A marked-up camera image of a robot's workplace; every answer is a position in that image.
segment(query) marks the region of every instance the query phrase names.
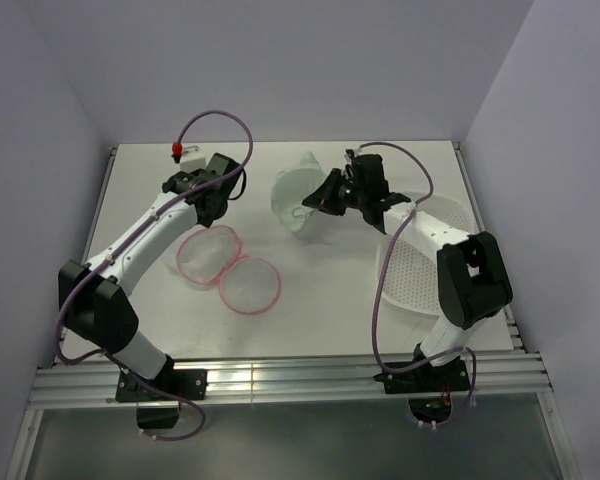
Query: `metal frame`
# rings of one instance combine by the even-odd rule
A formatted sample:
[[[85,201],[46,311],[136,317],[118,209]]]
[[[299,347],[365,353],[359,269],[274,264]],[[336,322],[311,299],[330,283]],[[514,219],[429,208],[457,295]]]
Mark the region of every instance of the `metal frame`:
[[[538,393],[538,401],[540,402],[542,415],[547,426],[547,431],[549,432],[549,439],[551,440],[551,445],[556,454],[563,478],[566,480],[580,480],[582,474],[578,468],[576,455],[571,448],[571,442],[562,422],[562,417],[558,411],[553,393]]]
[[[453,147],[478,225],[484,228],[459,145],[453,144]],[[115,155],[116,149],[112,149],[83,258],[86,258],[91,245]],[[545,395],[542,397],[545,399],[551,397],[551,383],[540,354],[530,354],[524,350],[518,327],[508,307],[505,313],[514,350],[480,352],[477,355],[476,395],[538,393]],[[386,358],[387,361],[409,359],[409,355],[387,355]],[[372,379],[373,375],[378,373],[378,367],[370,355],[276,360],[176,361],[176,368],[205,368],[209,371],[207,397],[199,402],[203,406],[391,398],[384,394],[382,385]],[[118,375],[118,369],[104,360],[102,363],[90,362],[73,367],[56,365],[51,369],[39,370],[27,402],[8,478],[24,478],[44,410],[135,408],[137,404],[115,403]],[[147,406],[173,404],[174,402],[143,403]],[[554,437],[566,438],[554,434],[552,440]],[[565,461],[564,465],[573,463]]]

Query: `red connector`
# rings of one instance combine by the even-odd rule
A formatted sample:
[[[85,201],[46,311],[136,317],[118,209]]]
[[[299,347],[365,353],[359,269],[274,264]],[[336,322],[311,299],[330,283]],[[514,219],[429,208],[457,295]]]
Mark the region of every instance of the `red connector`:
[[[176,163],[180,163],[180,158],[182,157],[182,144],[181,143],[174,143],[171,145],[171,158],[173,158],[173,160]]]

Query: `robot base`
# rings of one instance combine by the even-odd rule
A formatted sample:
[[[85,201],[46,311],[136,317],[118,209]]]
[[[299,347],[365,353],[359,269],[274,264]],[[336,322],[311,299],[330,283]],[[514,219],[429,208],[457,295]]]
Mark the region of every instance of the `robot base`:
[[[387,363],[387,366],[402,368],[414,362],[391,362]],[[387,395],[446,391],[464,392],[468,391],[470,387],[469,373],[460,357],[440,367],[425,365],[400,374],[382,372],[375,375],[373,379],[384,385],[384,393]]]
[[[207,371],[201,369],[172,370],[170,372],[170,388],[167,393],[186,398],[187,400],[204,400],[207,389]],[[120,373],[116,402],[142,403],[164,400],[160,395],[147,392],[133,379]],[[138,407],[136,422],[143,430],[173,428],[180,417],[179,407]]]

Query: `pink rim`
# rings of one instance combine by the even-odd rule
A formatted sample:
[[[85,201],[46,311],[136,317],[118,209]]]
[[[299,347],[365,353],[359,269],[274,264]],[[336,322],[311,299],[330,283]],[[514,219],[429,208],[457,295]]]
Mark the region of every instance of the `pink rim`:
[[[208,233],[211,230],[217,229],[217,228],[226,228],[227,230],[230,230],[231,233],[233,234],[233,236],[236,239],[236,249],[235,249],[235,253],[234,255],[229,259],[229,261],[227,262],[227,264],[222,267],[220,269],[220,271],[216,274],[215,277],[213,277],[211,280],[207,280],[207,281],[203,281],[201,282],[200,280],[194,280],[193,278],[191,278],[189,275],[187,275],[184,270],[182,270],[182,267],[180,266],[180,253],[182,253],[182,249],[184,248],[184,246],[189,243],[189,241],[197,236],[197,235],[201,235],[203,233]],[[182,242],[182,245],[180,245],[180,247],[178,248],[178,253],[176,253],[176,267],[178,268],[178,271],[180,272],[180,274],[186,278],[187,280],[189,280],[192,283],[196,283],[198,285],[213,285],[216,284],[220,281],[220,277],[222,276],[222,274],[224,272],[226,272],[229,268],[231,268],[233,265],[236,264],[236,262],[241,258],[240,257],[240,252],[242,251],[242,241],[240,240],[240,237],[238,237],[238,234],[236,233],[236,231],[231,228],[228,227],[227,225],[218,225],[215,227],[211,227],[211,228],[207,228],[205,230],[199,230],[195,233],[192,233],[191,235],[189,235],[184,242]]]
[[[220,282],[218,283],[218,292],[220,293],[220,298],[222,299],[222,301],[224,302],[224,304],[230,310],[233,310],[234,312],[239,313],[240,315],[260,315],[261,313],[264,313],[267,310],[269,310],[271,307],[273,307],[276,304],[276,302],[278,301],[278,298],[280,298],[280,293],[282,292],[282,279],[280,278],[280,273],[278,273],[278,270],[276,269],[276,267],[274,267],[273,265],[271,265],[264,258],[250,257],[249,255],[241,255],[240,258],[233,263],[233,265],[231,265],[229,268],[225,269],[225,271],[222,274],[222,277],[224,277],[225,274],[229,273],[229,271],[233,267],[235,267],[236,265],[238,265],[238,263],[240,263],[242,260],[245,260],[247,258],[253,258],[255,260],[259,260],[259,261],[265,263],[266,265],[268,265],[271,268],[271,270],[273,270],[273,273],[276,274],[276,280],[278,281],[278,290],[276,291],[276,294],[273,297],[273,300],[271,300],[271,302],[268,303],[266,307],[261,308],[260,310],[256,310],[254,312],[245,312],[245,311],[238,310],[237,308],[232,307],[229,304],[229,302],[227,302],[227,297],[225,296],[224,289],[222,288],[222,278],[220,279]]]

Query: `black bracket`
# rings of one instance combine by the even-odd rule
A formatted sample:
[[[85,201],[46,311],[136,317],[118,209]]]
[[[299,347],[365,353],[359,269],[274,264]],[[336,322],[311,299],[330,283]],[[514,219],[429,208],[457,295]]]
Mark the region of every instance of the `black bracket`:
[[[177,395],[187,400],[204,400],[207,391],[207,371],[202,369],[173,370],[171,373],[170,388],[167,393]],[[120,372],[116,402],[142,403],[165,400],[160,395],[146,391],[134,380],[133,377]]]
[[[447,244],[438,250],[436,260],[440,307],[455,326],[467,330],[511,303],[511,283],[498,242],[490,233]],[[468,267],[478,273],[472,275]]]
[[[391,368],[402,368],[414,362],[387,363]],[[424,365],[407,373],[391,374],[382,372],[373,377],[384,385],[384,393],[396,395],[404,393],[464,392],[470,387],[467,367],[460,357],[441,367]]]
[[[204,400],[207,391],[207,371],[171,370],[169,372],[168,393],[177,395],[187,400]],[[120,372],[116,390],[118,403],[142,403],[165,400],[152,392],[142,388],[135,379]],[[180,406],[177,407],[138,407],[136,410],[136,423],[143,430],[158,430],[173,428],[180,417]]]
[[[347,156],[350,163],[344,170],[332,169],[322,185],[302,204],[339,216],[344,215],[347,208],[354,208],[362,213],[365,222],[384,234],[384,212],[411,200],[406,195],[389,191],[380,155],[356,156],[347,150]]]
[[[215,180],[232,172],[239,166],[240,164],[235,160],[220,153],[215,153],[206,168],[189,173],[178,172],[172,175],[162,184],[162,191],[180,195],[191,190],[197,184]],[[195,193],[186,198],[185,202],[188,205],[195,205],[198,224],[209,228],[215,220],[224,216],[227,212],[227,202],[231,192],[238,183],[238,177],[240,175],[235,175],[208,190]]]

